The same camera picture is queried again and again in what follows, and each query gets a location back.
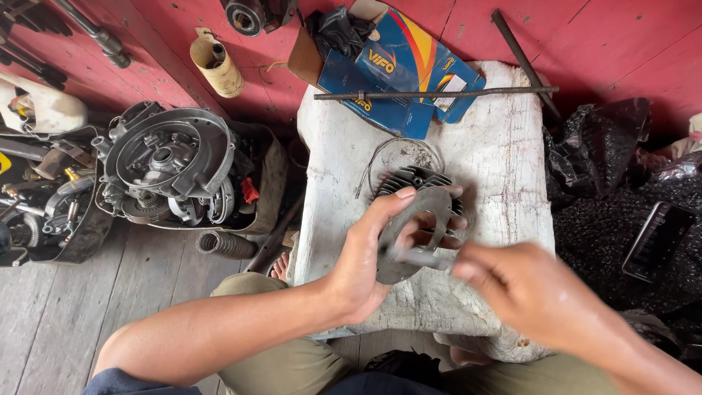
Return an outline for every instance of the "smartphone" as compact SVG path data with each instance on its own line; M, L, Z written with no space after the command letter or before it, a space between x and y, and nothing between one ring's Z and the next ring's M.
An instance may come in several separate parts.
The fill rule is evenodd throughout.
M622 271L648 283L654 282L695 220L695 214L686 209L657 202L624 259Z

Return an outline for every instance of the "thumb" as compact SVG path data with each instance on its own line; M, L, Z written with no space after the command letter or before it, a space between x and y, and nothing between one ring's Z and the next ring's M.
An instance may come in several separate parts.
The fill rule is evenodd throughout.
M377 238L388 221L409 207L415 196L417 196L417 190L408 186L392 195L377 197L355 226Z
M480 292L498 316L509 314L514 309L514 303L510 299L504 284L479 264L470 261L459 261L451 272L464 283L473 286Z

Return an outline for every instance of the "yellow cylinder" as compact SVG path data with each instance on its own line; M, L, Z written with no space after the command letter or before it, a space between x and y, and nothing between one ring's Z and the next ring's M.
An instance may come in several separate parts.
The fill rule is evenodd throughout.
M200 69L207 82L223 98L235 98L244 90L244 78L232 62L229 53L224 50L224 59L215 58L212 47L222 44L214 38L207 27L196 27L198 38L190 44L190 58Z

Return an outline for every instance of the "bare foot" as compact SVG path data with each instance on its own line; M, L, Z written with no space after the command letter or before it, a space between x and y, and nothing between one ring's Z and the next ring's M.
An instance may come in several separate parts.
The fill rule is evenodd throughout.
M458 366L463 366L468 363L473 365L487 365L492 363L492 358L485 354L476 354L464 349L459 349L458 347L451 347L449 349L449 354L451 355L451 360Z
M290 262L290 254L283 252L280 258L273 264L273 270L270 271L270 276L285 281L285 276L288 273L288 262Z

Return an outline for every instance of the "person's right hand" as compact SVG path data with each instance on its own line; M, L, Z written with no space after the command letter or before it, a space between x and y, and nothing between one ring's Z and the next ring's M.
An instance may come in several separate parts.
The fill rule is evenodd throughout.
M469 242L456 258L456 277L477 289L504 323L547 347L588 358L603 347L621 349L630 331L570 268L535 244Z

